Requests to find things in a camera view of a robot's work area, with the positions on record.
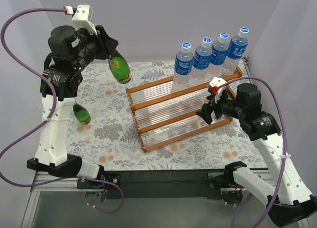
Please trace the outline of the green glass bottle edge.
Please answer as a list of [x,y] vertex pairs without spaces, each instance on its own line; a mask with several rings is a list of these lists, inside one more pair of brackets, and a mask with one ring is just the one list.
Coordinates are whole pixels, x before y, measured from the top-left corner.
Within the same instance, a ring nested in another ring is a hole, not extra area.
[[81,124],[89,124],[91,121],[91,117],[89,112],[85,107],[82,105],[78,104],[76,101],[73,105],[73,112],[76,117],[76,119],[81,123]]

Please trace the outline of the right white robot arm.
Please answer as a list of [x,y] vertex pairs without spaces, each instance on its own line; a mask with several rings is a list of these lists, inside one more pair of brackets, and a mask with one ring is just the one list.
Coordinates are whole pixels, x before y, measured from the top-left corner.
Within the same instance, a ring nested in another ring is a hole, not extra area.
[[224,181],[230,187],[240,185],[256,197],[273,223],[282,228],[311,216],[317,211],[317,198],[300,178],[290,155],[283,152],[283,136],[275,118],[262,110],[261,92],[250,83],[238,85],[236,95],[220,88],[223,80],[208,84],[208,103],[196,114],[207,124],[211,114],[236,118],[242,130],[261,154],[275,185],[254,174],[238,161],[225,166]]

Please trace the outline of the green glass bottle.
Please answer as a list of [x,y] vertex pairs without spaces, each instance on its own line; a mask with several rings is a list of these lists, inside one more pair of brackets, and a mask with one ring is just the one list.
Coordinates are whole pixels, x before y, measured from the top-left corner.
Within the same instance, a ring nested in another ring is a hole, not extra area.
[[108,60],[108,63],[109,68],[118,83],[126,84],[131,80],[132,74],[130,67],[125,58],[117,50],[115,50],[111,59]]

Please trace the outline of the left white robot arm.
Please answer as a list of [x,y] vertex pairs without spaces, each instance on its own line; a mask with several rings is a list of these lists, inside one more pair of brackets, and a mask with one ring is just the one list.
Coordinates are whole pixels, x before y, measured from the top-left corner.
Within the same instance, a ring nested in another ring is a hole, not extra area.
[[92,187],[101,188],[106,181],[103,166],[69,154],[66,149],[70,113],[83,80],[82,70],[96,59],[109,59],[118,46],[102,26],[96,26],[96,30],[96,34],[90,34],[85,28],[76,30],[63,25],[51,31],[51,53],[45,60],[40,86],[45,125],[27,168],[59,178],[87,177]]

